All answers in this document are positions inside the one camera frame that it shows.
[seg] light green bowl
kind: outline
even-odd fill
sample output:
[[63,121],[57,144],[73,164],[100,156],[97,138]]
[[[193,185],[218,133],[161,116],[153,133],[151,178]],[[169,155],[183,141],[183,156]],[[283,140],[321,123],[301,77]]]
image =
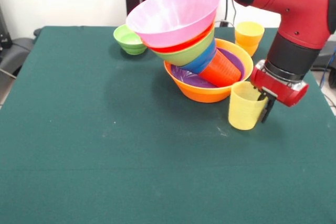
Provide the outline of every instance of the light green bowl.
[[126,24],[114,30],[113,36],[121,48],[129,55],[139,55],[147,49],[140,37],[130,30]]
[[178,67],[184,66],[190,62],[192,62],[194,59],[196,59],[198,56],[200,56],[206,48],[211,44],[215,36],[215,28],[212,29],[212,31],[201,41],[194,44],[191,47],[188,47],[186,49],[183,49],[181,51],[177,52],[169,52],[169,53],[161,53],[161,52],[155,52],[157,56],[159,56],[161,59],[164,59],[168,61],[170,64],[176,65]]

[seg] stack of bowls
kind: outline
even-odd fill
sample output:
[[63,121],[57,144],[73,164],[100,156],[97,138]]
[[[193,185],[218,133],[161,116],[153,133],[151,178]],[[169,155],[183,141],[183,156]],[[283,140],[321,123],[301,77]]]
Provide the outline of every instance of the stack of bowls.
[[241,78],[215,45],[214,19],[220,0],[146,0],[126,24],[160,58],[217,87]]

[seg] plastic cup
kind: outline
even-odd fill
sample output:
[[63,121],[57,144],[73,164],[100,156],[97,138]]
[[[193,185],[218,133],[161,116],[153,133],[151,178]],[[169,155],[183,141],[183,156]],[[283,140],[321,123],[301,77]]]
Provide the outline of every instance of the plastic cup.
[[240,46],[241,48],[243,48],[245,51],[247,51],[247,53],[252,57],[254,55],[254,53],[257,51],[259,44],[256,44],[254,46],[248,47],[248,46],[243,46],[239,43],[236,42],[236,45]]
[[228,58],[216,49],[214,58],[198,75],[217,87],[225,87],[239,81],[242,73]]
[[236,44],[252,57],[258,49],[265,29],[256,22],[241,22],[235,28]]
[[210,46],[208,46],[207,49],[200,56],[198,56],[189,64],[181,66],[181,69],[199,74],[206,68],[209,62],[214,58],[215,54],[216,43],[214,39],[213,42],[211,42]]
[[258,101],[260,93],[249,81],[232,85],[229,104],[229,123],[239,130],[251,130],[258,122],[267,98]]

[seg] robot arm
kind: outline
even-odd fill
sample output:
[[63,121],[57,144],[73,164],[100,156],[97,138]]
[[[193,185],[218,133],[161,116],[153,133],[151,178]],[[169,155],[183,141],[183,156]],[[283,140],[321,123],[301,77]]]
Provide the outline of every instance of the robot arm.
[[256,64],[251,82],[270,98],[269,110],[275,99],[286,106],[297,104],[308,89],[304,76],[336,30],[336,0],[235,1],[281,15],[266,60]]

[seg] red bowl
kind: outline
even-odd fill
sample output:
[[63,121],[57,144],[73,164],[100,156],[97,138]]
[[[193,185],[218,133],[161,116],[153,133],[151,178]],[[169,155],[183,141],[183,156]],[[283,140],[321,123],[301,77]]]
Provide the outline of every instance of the red bowl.
[[182,44],[178,44],[172,47],[163,47],[163,48],[154,48],[154,47],[150,47],[149,45],[147,45],[144,41],[142,41],[142,43],[147,46],[148,48],[152,49],[155,52],[161,52],[161,53],[169,53],[169,52],[177,52],[177,51],[181,51],[184,50],[196,43],[198,43],[199,41],[201,41],[202,39],[204,39],[209,33],[211,33],[213,27],[215,26],[215,23],[211,23],[210,26],[208,26],[201,34],[197,35],[196,37],[182,43]]

